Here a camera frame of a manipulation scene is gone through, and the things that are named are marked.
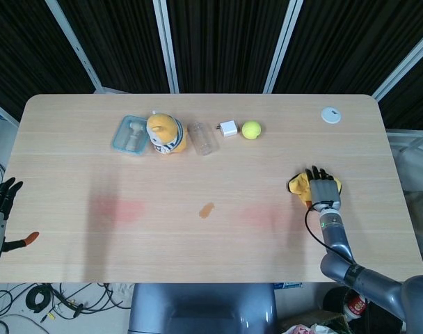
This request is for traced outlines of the black grey right robot hand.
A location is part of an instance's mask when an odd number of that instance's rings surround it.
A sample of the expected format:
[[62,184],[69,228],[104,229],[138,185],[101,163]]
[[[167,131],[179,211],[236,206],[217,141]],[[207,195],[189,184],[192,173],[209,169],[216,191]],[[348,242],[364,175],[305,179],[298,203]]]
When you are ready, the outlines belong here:
[[321,212],[324,209],[341,208],[341,190],[336,179],[324,169],[312,166],[306,170],[311,192],[312,209]]

